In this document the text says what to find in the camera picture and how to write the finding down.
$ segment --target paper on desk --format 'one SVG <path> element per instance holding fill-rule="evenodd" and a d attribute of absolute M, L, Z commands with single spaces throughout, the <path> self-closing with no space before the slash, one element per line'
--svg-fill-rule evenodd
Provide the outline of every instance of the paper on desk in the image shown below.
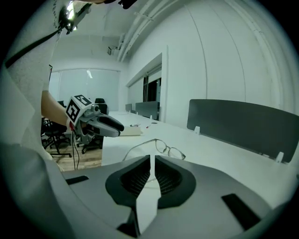
<path fill-rule="evenodd" d="M 0 112 L 0 142 L 20 144 L 35 110 L 4 65 L 0 72 Z"/>
<path fill-rule="evenodd" d="M 133 136 L 133 135 L 141 135 L 142 131 L 140 127 L 129 127 L 125 126 L 124 131 L 121 132 L 121 136 Z"/>

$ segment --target ceiling pipe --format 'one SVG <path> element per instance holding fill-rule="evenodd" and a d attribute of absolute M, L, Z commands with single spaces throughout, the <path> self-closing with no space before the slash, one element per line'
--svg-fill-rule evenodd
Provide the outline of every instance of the ceiling pipe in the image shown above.
<path fill-rule="evenodd" d="M 140 10 L 140 12 L 139 12 L 140 14 L 137 15 L 137 17 L 135 18 L 133 24 L 131 25 L 131 27 L 130 27 L 128 33 L 126 34 L 125 39 L 124 39 L 124 41 L 122 43 L 121 50 L 120 50 L 120 52 L 119 52 L 119 54 L 117 56 L 117 61 L 118 62 L 120 61 L 124 50 L 127 48 L 127 44 L 129 43 L 129 41 L 130 41 L 133 33 L 136 31 L 136 28 L 137 28 L 137 26 L 139 24 L 140 19 L 142 18 L 142 15 L 146 12 L 146 10 L 149 9 L 149 7 L 154 3 L 154 1 L 155 0 L 148 0 L 148 2 Z"/>
<path fill-rule="evenodd" d="M 162 0 L 149 14 L 148 17 L 151 19 L 155 19 L 161 12 L 163 12 L 165 9 L 167 9 L 168 7 L 170 7 L 171 5 L 173 5 L 174 3 L 176 3 L 179 0 L 175 0 L 171 3 L 169 3 L 168 5 L 166 5 L 170 0 Z M 121 61 L 123 62 L 124 59 L 126 58 L 126 55 L 128 53 L 128 51 L 132 48 L 133 44 L 135 43 L 136 39 L 138 38 L 138 36 L 143 32 L 143 30 L 151 23 L 152 21 L 145 19 L 141 25 L 138 27 L 138 29 L 135 31 L 134 35 L 132 36 L 126 50 L 125 53 L 122 55 Z"/>

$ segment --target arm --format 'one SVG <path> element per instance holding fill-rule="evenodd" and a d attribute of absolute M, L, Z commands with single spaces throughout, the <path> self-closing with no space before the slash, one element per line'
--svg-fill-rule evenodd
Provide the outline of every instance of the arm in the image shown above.
<path fill-rule="evenodd" d="M 51 96 L 48 91 L 42 93 L 42 115 L 60 125 L 66 126 L 65 109 Z"/>

